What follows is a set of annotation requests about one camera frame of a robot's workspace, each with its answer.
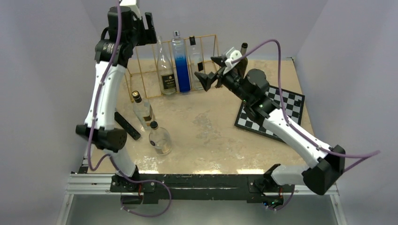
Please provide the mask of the dark green wine bottle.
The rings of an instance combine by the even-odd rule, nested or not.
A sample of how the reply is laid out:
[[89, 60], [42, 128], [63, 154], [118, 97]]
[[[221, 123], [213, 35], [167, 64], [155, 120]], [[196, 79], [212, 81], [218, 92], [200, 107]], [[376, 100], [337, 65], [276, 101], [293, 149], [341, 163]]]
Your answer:
[[[241, 54], [242, 54], [243, 56], [246, 54], [247, 48], [248, 48], [248, 44], [247, 44], [246, 42], [243, 42], [243, 43], [241, 44], [241, 49], [240, 49], [240, 52], [241, 52]], [[247, 65], [248, 65], [248, 59], [245, 57], [245, 58], [243, 58], [243, 59], [235, 66], [235, 68], [236, 68], [238, 74], [239, 74], [242, 78], [245, 77]]]

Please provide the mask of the clear bottle dark label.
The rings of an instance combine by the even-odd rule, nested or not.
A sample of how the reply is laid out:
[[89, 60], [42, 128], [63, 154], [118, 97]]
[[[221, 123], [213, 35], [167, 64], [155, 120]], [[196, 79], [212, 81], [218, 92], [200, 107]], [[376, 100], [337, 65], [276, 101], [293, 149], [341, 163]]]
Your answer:
[[157, 58], [157, 74], [160, 84], [160, 90], [163, 95], [171, 95], [176, 93], [176, 81], [174, 68], [168, 57], [168, 53], [163, 45], [162, 37], [157, 37], [158, 58]]

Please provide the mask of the clear bottle black gold label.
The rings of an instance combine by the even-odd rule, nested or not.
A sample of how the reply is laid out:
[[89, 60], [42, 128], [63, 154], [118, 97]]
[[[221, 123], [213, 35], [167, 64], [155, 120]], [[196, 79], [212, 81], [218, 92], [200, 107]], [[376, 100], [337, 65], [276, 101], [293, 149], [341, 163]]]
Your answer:
[[155, 115], [153, 113], [152, 106], [147, 99], [143, 99], [140, 93], [135, 90], [132, 92], [132, 97], [134, 100], [133, 103], [133, 112], [140, 121], [142, 127], [145, 130], [150, 130], [150, 124], [155, 120]]

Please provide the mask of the clear bottle gold white label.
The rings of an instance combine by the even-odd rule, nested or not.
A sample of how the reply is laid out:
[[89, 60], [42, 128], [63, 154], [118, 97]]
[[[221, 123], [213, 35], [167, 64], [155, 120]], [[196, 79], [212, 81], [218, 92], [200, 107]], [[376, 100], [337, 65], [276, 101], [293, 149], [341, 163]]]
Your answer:
[[155, 151], [159, 155], [167, 155], [171, 152], [172, 141], [169, 132], [160, 127], [157, 121], [150, 123], [152, 129], [149, 134], [149, 142], [155, 148]]

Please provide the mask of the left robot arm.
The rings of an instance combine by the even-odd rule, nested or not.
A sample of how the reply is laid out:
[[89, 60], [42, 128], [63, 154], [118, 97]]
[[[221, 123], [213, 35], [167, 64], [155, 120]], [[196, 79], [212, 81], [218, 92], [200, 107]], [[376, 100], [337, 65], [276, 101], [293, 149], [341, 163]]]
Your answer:
[[129, 192], [140, 185], [138, 167], [129, 157], [125, 144], [127, 132], [115, 128], [115, 108], [122, 77], [136, 46], [155, 44], [153, 17], [145, 13], [144, 25], [136, 0], [122, 0], [107, 13], [108, 26], [95, 46], [95, 83], [91, 105], [76, 134], [88, 141], [87, 159], [91, 171], [96, 171], [104, 158], [109, 157], [116, 169], [115, 183]]

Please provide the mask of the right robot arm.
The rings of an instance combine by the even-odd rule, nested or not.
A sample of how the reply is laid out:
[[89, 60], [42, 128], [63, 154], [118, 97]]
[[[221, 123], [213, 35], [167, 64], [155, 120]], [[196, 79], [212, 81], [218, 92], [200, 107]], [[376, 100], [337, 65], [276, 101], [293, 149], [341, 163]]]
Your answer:
[[262, 70], [251, 69], [242, 76], [239, 70], [225, 66], [222, 57], [213, 57], [212, 61], [221, 66], [216, 73], [194, 73], [204, 90], [208, 91], [214, 82], [225, 86], [242, 100], [251, 121], [277, 135], [306, 163], [305, 166], [274, 165], [265, 173], [265, 188], [274, 191], [282, 185], [305, 185], [313, 193], [324, 195], [344, 173], [345, 149], [318, 140], [284, 115], [282, 106], [267, 95], [269, 82]]

